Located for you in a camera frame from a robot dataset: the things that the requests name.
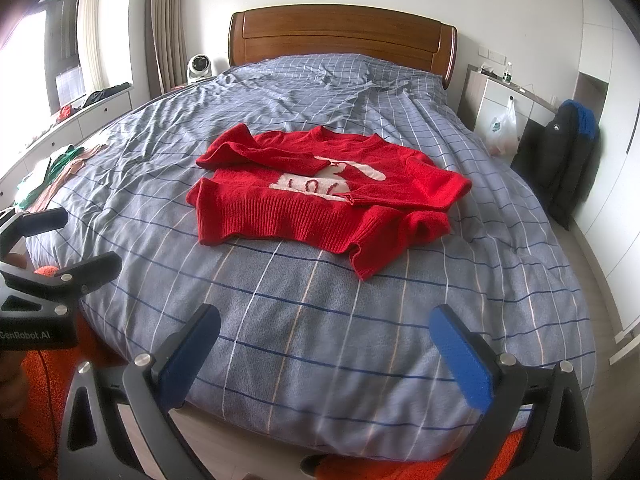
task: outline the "wooden floor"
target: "wooden floor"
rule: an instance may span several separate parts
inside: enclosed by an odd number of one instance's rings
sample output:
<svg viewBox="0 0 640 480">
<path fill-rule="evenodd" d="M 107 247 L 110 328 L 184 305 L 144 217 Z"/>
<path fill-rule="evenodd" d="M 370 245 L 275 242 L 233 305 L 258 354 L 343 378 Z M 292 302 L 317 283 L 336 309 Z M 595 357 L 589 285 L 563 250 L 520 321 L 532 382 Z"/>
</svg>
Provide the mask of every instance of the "wooden floor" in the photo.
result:
<svg viewBox="0 0 640 480">
<path fill-rule="evenodd" d="M 622 459 L 640 431 L 640 352 L 613 367 L 614 332 L 602 294 L 575 237 L 559 226 L 554 231 L 582 285 L 596 338 L 598 369 L 588 419 L 593 449 L 593 477 L 605 480 Z M 121 408 L 137 454 L 145 471 L 157 480 L 164 477 L 153 462 L 128 408 Z M 187 406 L 172 417 L 194 451 L 217 480 L 240 480 L 247 473 L 265 480 L 303 480 L 298 464 L 308 451 L 227 425 Z"/>
</svg>

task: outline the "white plastic bag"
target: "white plastic bag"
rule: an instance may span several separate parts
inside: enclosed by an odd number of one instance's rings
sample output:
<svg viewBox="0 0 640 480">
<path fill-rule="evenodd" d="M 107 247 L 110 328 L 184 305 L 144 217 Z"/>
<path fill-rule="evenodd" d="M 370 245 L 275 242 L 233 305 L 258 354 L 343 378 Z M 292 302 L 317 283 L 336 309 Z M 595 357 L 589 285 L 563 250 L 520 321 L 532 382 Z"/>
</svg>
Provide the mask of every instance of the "white plastic bag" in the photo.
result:
<svg viewBox="0 0 640 480">
<path fill-rule="evenodd" d="M 494 117 L 484 140 L 492 155 L 514 155 L 518 151 L 516 110 L 513 97 L 509 97 L 506 111 Z"/>
</svg>

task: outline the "bed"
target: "bed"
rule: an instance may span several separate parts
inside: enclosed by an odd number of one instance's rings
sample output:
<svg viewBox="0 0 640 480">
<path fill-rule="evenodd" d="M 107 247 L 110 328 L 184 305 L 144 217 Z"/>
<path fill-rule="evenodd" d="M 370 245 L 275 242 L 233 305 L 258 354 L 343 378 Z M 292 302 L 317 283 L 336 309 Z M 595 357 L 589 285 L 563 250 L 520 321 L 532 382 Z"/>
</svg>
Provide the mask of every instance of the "bed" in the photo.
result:
<svg viewBox="0 0 640 480">
<path fill-rule="evenodd" d="M 589 314 L 537 199 L 447 107 L 456 29 L 392 10 L 285 6 L 233 16 L 232 67 L 108 126 L 108 147 L 54 197 L 68 225 L 28 239 L 36 264 L 114 250 L 116 280 L 82 310 L 124 357 L 153 351 L 199 304 L 222 331 L 188 400 L 232 424 L 354 456 L 430 460 L 478 414 L 431 343 L 428 313 L 449 303 L 496 351 L 526 365 L 574 365 L 588 402 Z M 198 244 L 185 195 L 219 134 L 378 133 L 473 182 L 451 234 L 365 282 L 348 259 L 286 240 Z M 527 407 L 516 423 L 527 420 Z"/>
</svg>

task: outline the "beige curtain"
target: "beige curtain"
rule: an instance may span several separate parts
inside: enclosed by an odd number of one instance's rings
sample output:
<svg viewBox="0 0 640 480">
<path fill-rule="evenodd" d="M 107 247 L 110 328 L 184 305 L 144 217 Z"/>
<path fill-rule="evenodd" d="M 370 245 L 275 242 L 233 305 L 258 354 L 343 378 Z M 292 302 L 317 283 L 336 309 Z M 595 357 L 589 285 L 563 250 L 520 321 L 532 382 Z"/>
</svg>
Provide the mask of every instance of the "beige curtain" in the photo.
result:
<svg viewBox="0 0 640 480">
<path fill-rule="evenodd" d="M 162 93 L 186 83 L 186 48 L 180 0 L 151 0 L 151 27 Z"/>
<path fill-rule="evenodd" d="M 78 57 L 87 95 L 104 88 L 98 48 L 98 0 L 78 0 Z"/>
</svg>

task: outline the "pink garment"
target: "pink garment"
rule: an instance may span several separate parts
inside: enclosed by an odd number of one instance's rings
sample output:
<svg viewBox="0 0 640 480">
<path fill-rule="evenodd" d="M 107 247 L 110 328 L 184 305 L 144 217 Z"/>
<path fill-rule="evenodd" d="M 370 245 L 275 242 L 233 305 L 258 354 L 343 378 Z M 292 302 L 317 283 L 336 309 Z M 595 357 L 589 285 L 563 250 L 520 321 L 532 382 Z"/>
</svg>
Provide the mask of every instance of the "pink garment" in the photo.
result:
<svg viewBox="0 0 640 480">
<path fill-rule="evenodd" d="M 74 160 L 69 162 L 64 169 L 60 172 L 60 174 L 54 179 L 54 181 L 49 184 L 43 191 L 40 193 L 40 196 L 36 199 L 36 201 L 31 204 L 27 208 L 27 211 L 30 213 L 37 213 L 38 211 L 44 211 L 49 202 L 54 197 L 54 195 L 58 192 L 58 190 L 64 186 L 67 181 L 74 176 L 81 168 L 84 168 L 84 162 L 88 158 L 91 158 L 96 153 L 98 153 L 104 144 L 97 144 L 92 147 L 90 150 L 85 150 L 80 155 L 76 156 Z"/>
</svg>

